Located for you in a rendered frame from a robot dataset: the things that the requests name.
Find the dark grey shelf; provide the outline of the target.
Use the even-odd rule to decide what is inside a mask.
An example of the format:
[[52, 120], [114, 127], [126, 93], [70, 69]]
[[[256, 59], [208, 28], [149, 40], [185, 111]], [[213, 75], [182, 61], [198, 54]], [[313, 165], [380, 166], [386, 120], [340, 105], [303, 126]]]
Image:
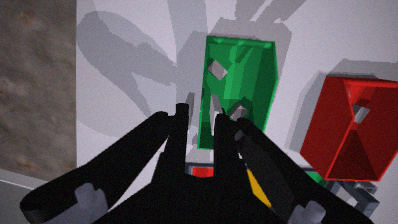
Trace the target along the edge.
[[[249, 168], [246, 166], [249, 179], [253, 188], [253, 193], [256, 195], [265, 205], [267, 205], [273, 212], [276, 211], [271, 206], [270, 202], [266, 198], [265, 194], [258, 185], [256, 179], [252, 175]], [[367, 181], [344, 181], [344, 180], [324, 180], [314, 169], [302, 168], [315, 182], [332, 192], [337, 194], [340, 187], [342, 186], [356, 201], [355, 209], [365, 214], [368, 218], [372, 215], [375, 209], [378, 207], [380, 202], [376, 200], [371, 194], [375, 194], [378, 188], [371, 182]], [[209, 177], [213, 176], [213, 164], [202, 164], [202, 163], [185, 163], [185, 172], [190, 175], [197, 177]], [[356, 184], [355, 184], [356, 183]], [[364, 188], [363, 188], [364, 187]], [[368, 193], [367, 191], [370, 193]], [[277, 214], [277, 213], [276, 213]], [[278, 214], [277, 214], [278, 215]]]

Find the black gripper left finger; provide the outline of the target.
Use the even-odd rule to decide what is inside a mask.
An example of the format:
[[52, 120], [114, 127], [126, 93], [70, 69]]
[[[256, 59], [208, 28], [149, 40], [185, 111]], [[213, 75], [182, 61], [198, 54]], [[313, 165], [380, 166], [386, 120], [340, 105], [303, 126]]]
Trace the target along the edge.
[[175, 115], [154, 113], [88, 163], [29, 192], [20, 202], [28, 223], [92, 224], [117, 203], [167, 140], [135, 224], [179, 224], [194, 96], [189, 92], [185, 103], [176, 104]]

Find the green bin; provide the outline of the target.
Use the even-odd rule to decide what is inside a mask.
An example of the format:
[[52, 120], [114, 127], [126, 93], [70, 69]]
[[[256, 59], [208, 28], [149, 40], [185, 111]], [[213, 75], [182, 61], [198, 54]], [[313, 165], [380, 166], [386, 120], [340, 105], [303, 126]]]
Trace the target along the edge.
[[[221, 80], [207, 69], [214, 60], [228, 71]], [[276, 48], [270, 43], [216, 36], [207, 38], [197, 149], [213, 150], [211, 94], [218, 96], [228, 116], [240, 103], [248, 110], [243, 118], [249, 119], [264, 133], [277, 84]]]

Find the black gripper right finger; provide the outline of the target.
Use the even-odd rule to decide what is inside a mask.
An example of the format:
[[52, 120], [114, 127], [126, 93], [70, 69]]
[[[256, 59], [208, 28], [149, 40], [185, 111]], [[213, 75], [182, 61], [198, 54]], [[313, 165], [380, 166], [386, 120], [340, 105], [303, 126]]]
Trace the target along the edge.
[[374, 224], [315, 182], [249, 119], [230, 120], [216, 94], [211, 94], [210, 123], [221, 224], [266, 224], [246, 165], [287, 224]]

